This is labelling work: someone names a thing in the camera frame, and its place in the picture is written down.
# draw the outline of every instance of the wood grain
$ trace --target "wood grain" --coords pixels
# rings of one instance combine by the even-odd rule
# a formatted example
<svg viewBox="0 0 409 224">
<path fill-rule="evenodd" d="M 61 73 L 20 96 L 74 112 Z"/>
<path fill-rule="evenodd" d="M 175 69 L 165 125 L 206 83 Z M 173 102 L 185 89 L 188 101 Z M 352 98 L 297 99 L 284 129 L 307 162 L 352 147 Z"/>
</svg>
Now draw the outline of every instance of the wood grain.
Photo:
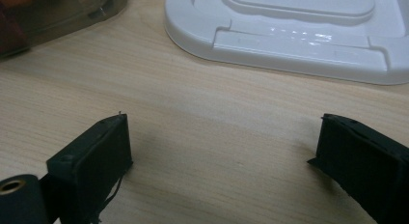
<svg viewBox="0 0 409 224">
<path fill-rule="evenodd" d="M 409 85 L 375 86 L 215 63 L 178 48 L 165 0 L 0 63 L 0 178 L 128 114 L 135 164 L 103 223 L 374 223 L 306 160 L 324 113 L 409 145 Z"/>
</svg>

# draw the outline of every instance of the white lid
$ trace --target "white lid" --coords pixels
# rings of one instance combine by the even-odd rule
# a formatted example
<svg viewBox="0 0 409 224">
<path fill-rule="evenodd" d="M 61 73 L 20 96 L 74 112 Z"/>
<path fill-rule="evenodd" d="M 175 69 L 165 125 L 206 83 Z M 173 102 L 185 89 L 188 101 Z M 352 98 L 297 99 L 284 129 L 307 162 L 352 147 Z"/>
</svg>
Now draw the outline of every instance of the white lid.
<svg viewBox="0 0 409 224">
<path fill-rule="evenodd" d="M 409 82 L 409 0 L 167 0 L 166 29 L 215 61 Z"/>
</svg>

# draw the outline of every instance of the transparent plastic container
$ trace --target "transparent plastic container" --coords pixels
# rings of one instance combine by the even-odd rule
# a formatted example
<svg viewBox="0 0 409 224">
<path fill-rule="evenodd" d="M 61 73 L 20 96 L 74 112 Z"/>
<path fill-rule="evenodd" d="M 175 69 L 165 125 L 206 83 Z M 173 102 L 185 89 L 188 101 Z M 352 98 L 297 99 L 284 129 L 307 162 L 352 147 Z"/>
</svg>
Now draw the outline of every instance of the transparent plastic container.
<svg viewBox="0 0 409 224">
<path fill-rule="evenodd" d="M 0 0 L 0 58 L 119 13 L 127 0 Z"/>
</svg>

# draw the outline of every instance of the wooden table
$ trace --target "wooden table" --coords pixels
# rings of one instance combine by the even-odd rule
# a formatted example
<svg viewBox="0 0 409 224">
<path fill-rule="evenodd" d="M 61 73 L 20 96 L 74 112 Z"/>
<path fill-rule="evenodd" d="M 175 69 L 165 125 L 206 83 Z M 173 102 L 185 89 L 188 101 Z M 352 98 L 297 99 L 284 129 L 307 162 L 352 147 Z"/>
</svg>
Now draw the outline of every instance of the wooden table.
<svg viewBox="0 0 409 224">
<path fill-rule="evenodd" d="M 96 121 L 128 114 L 134 166 L 103 223 L 374 223 L 306 161 L 324 113 L 409 145 L 409 84 L 376 86 L 203 60 L 164 29 L 165 0 L 0 63 L 0 179 Z"/>
</svg>

